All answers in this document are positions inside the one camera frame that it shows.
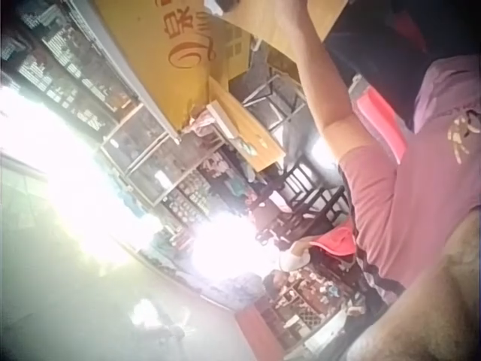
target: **red object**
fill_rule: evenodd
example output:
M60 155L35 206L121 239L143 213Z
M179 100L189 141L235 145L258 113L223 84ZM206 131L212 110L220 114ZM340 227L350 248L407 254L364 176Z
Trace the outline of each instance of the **red object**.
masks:
M257 361L282 361L284 359L285 352L282 345L255 305L237 312L235 319Z
M406 11L395 16L394 29L406 39L410 40L416 47L426 51L426 42L418 26L413 22Z
M352 235L352 221L348 219L330 232L321 235L312 242L313 246L322 248L333 256L351 256L355 253L355 242Z
M394 28L416 47L426 51L425 39L417 25L406 12L396 15ZM406 150L406 141L396 123L396 114L383 97L372 87L358 99L357 105L365 118L386 140L398 162L401 161Z
M369 86L357 101L358 109L386 140L398 163L406 151L406 140L396 123L396 114L384 98Z

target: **chinese character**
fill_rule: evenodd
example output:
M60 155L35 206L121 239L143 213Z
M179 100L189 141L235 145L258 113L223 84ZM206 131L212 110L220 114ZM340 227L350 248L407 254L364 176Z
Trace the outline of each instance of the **chinese character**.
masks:
M155 0L156 7L159 7L159 2L160 2L160 6L164 6L172 3L172 0Z
M195 13L195 18L197 19L197 24L195 26L197 31L210 31L210 19L208 13L206 13L205 11L198 11L197 13Z
M172 48L168 54L168 61L172 66L178 69L191 69L199 65L205 57L208 61L216 58L216 52L213 49L213 39L198 33L198 35L207 41L185 41Z
M193 29L193 17L189 15L190 7L177 9L164 16L165 33L170 39L179 36L185 29Z

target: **pink shirt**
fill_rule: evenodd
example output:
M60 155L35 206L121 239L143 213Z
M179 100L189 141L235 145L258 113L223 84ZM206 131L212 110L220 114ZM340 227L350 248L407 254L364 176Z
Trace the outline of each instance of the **pink shirt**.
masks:
M454 228L481 205L481 83L478 56L438 60L419 91L415 133L396 165L381 148L356 148L340 161L352 193L361 267L381 284L409 287L439 256Z

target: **wooden table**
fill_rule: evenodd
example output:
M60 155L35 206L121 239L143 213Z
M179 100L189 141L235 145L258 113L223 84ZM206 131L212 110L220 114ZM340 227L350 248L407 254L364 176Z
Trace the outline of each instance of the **wooden table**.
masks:
M293 59L289 40L277 25L274 3L276 0L240 0L240 4L222 18L262 39ZM309 0L309 12L317 34L324 40L347 0Z

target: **hand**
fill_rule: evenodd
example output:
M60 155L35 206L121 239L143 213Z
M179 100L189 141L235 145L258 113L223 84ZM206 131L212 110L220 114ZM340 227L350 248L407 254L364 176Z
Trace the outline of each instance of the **hand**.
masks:
M277 22L287 30L297 29L309 20L307 0L276 0Z

